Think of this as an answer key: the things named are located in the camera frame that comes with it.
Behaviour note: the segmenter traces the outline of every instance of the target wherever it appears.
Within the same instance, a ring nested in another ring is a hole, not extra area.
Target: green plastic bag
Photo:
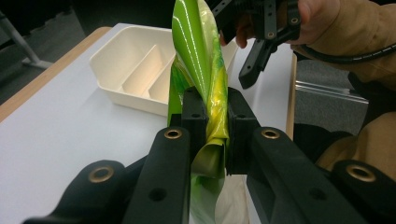
[[[177,56],[171,69],[168,118],[181,113],[184,90],[195,86],[209,122],[206,144],[191,165],[191,214],[196,223],[215,223],[229,139],[228,77],[216,22],[204,0],[176,0],[172,35]]]

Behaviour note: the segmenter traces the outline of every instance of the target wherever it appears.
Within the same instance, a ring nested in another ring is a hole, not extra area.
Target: white tabletop
[[[166,118],[114,105],[96,83],[89,59],[118,24],[0,123],[0,223],[49,214],[86,165],[113,160],[125,166],[146,156]],[[230,86],[251,48],[238,50]],[[258,83],[243,94],[262,126],[285,131],[292,51],[280,46]]]

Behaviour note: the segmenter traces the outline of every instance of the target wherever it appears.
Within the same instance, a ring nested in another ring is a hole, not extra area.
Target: black cable
[[[307,52],[309,55],[311,55],[312,57],[318,60],[321,60],[325,63],[340,63],[340,64],[363,63],[363,62],[371,61],[373,59],[384,57],[396,51],[396,43],[395,43],[374,52],[370,52],[358,56],[343,57],[343,56],[333,56],[329,54],[323,54],[315,51],[314,49],[309,48],[307,45],[301,45],[301,47],[303,50],[305,50],[305,52]]]

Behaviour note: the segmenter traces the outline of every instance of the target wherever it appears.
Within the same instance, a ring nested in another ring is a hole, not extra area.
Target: human hand
[[[292,45],[314,43],[332,24],[340,10],[340,0],[299,0],[298,8],[301,16],[300,37],[288,41]],[[280,27],[286,24],[286,2],[279,6],[276,18]],[[236,19],[236,43],[240,48],[245,48],[248,39],[254,37],[253,23],[250,15],[242,14]],[[225,41],[220,32],[220,43]]]

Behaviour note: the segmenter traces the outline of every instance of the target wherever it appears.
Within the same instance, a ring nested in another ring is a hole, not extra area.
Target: brown sleeve
[[[308,47],[334,56],[355,56],[396,43],[396,4],[340,0],[340,12],[329,29]],[[294,50],[307,55],[299,46]],[[396,91],[396,52],[366,63],[331,64],[354,72],[363,82],[377,80]]]

